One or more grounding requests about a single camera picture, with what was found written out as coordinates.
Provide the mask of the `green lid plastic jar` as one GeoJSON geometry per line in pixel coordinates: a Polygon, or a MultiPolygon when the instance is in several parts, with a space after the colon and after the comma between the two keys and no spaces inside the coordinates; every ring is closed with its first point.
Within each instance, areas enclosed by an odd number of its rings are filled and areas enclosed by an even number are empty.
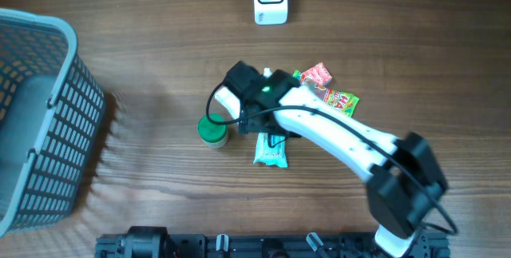
{"type": "Polygon", "coordinates": [[[197,129],[200,139],[209,148],[218,149],[228,141],[228,127],[211,123],[207,116],[200,119],[197,129]]]}

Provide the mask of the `teal snack packet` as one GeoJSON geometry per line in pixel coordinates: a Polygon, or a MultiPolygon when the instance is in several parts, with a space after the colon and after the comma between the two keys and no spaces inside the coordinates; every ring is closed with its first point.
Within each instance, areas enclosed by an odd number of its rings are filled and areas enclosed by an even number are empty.
{"type": "Polygon", "coordinates": [[[266,166],[286,168],[286,137],[268,133],[259,133],[255,146],[254,164],[261,163],[266,166]]]}

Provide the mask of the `red small snack pack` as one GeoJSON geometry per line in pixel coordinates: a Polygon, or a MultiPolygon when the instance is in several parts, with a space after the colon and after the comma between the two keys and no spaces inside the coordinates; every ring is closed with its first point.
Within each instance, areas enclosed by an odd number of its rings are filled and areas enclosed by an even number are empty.
{"type": "Polygon", "coordinates": [[[325,65],[322,62],[319,62],[301,74],[300,82],[304,82],[306,80],[311,80],[319,85],[326,86],[331,82],[332,76],[325,65]]]}

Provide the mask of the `haribo gummy bag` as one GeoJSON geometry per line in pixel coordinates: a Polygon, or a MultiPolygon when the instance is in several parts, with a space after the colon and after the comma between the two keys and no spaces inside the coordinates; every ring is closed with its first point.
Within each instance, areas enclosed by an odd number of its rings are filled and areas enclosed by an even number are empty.
{"type": "Polygon", "coordinates": [[[298,70],[293,73],[293,77],[298,79],[301,85],[305,85],[320,100],[324,101],[332,108],[348,117],[353,115],[359,101],[359,98],[354,94],[327,88],[324,85],[314,82],[309,77],[304,77],[298,70]]]}

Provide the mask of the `white tissue pack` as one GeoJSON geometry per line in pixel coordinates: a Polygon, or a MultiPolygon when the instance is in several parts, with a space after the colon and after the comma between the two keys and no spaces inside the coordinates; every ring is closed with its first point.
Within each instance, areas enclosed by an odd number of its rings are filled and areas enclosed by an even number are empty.
{"type": "Polygon", "coordinates": [[[265,69],[263,70],[263,75],[264,75],[265,77],[270,77],[270,76],[272,75],[272,71],[271,71],[271,69],[270,69],[270,68],[265,68],[265,69]]]}

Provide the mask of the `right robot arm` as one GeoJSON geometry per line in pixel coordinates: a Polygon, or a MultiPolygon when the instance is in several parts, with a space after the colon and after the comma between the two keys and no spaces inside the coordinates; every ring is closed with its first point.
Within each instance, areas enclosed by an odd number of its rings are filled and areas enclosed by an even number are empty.
{"type": "Polygon", "coordinates": [[[366,126],[329,106],[290,73],[259,73],[237,62],[212,92],[240,133],[303,137],[344,163],[364,183],[378,222],[374,242],[383,255],[404,257],[418,242],[424,221],[440,210],[448,189],[428,141],[399,138],[366,126]]]}

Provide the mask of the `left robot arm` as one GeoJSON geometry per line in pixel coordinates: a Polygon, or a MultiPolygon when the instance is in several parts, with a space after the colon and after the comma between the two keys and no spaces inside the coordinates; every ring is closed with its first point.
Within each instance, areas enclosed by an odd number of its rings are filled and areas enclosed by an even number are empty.
{"type": "Polygon", "coordinates": [[[121,238],[118,252],[123,257],[132,258],[173,257],[170,236],[165,227],[132,226],[121,238]]]}

